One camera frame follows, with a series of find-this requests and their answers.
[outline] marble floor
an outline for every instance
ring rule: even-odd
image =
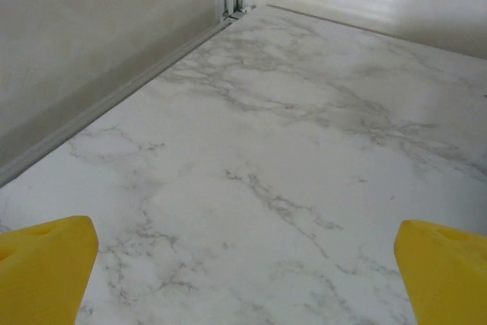
[[[487,234],[487,62],[258,8],[0,189],[89,215],[78,324],[413,324],[402,220]]]

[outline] gray marble veining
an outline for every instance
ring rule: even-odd
[[[393,240],[487,234],[487,62],[258,8],[0,190],[92,217],[78,324],[413,324]]]

